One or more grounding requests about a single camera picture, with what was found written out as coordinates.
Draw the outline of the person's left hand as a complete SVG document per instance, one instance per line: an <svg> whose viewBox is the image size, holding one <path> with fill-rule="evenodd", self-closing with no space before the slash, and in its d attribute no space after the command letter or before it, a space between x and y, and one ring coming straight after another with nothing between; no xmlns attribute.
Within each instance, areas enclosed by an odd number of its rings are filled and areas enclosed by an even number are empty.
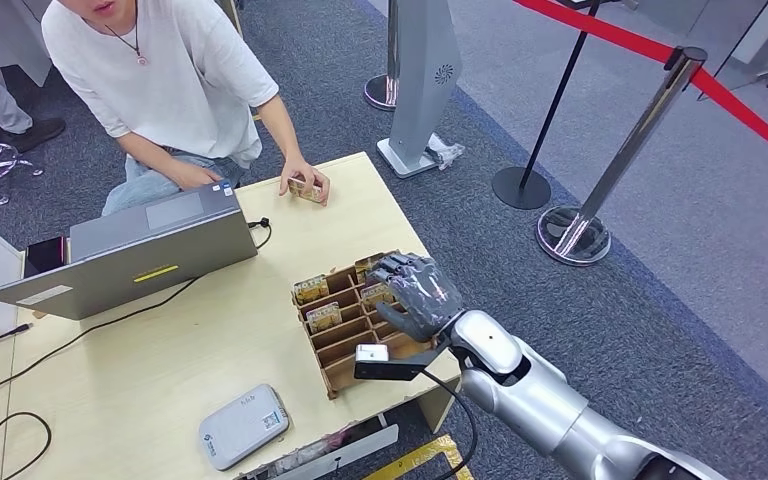
<svg viewBox="0 0 768 480"><path fill-rule="evenodd" d="M288 159L281 171L279 195L299 194L302 199L326 206L330 186L330 179L303 159Z"/></svg>

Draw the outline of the person's right hand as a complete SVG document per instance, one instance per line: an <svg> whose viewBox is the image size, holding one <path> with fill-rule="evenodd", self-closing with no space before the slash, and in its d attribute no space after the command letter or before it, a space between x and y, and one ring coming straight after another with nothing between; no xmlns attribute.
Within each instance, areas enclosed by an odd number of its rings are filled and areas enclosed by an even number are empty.
<svg viewBox="0 0 768 480"><path fill-rule="evenodd" d="M172 162L168 167L166 176L182 190L199 188L203 185L216 183L223 179L221 175L218 175L207 168L179 160L174 160Z"/></svg>

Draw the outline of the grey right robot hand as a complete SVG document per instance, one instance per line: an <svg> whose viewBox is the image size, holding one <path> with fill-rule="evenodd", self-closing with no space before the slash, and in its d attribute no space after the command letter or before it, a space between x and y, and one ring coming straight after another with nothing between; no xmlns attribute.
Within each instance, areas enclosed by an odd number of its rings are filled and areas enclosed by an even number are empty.
<svg viewBox="0 0 768 480"><path fill-rule="evenodd" d="M370 275L405 309L402 313L377 302L379 316L416 342L430 341L464 311L462 295L430 257L389 253L374 264Z"/></svg>

